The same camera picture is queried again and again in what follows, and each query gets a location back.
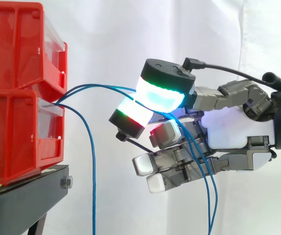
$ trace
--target white backdrop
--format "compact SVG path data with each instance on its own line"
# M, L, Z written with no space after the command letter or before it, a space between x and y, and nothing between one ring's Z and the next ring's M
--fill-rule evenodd
M185 57L261 77L281 76L281 1L276 0L42 0L69 45L68 87L101 83L135 87L147 58L182 63ZM235 76L196 71L197 86L217 88ZM207 233L204 181L150 194L131 159L142 153L115 138L108 122L123 97L89 89L66 104L90 125L97 154L97 234ZM92 164L81 120L66 117L63 163L73 188L47 216L45 235L91 234ZM148 130L140 138L147 146ZM261 170L215 176L219 206L213 235L281 234L281 152Z

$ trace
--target red plastic bin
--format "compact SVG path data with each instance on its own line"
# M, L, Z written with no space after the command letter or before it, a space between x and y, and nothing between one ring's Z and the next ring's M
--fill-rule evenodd
M61 162L63 148L64 109L31 90L0 90L0 184Z
M40 3L0 1L0 89L32 89L49 102L67 91L67 45Z

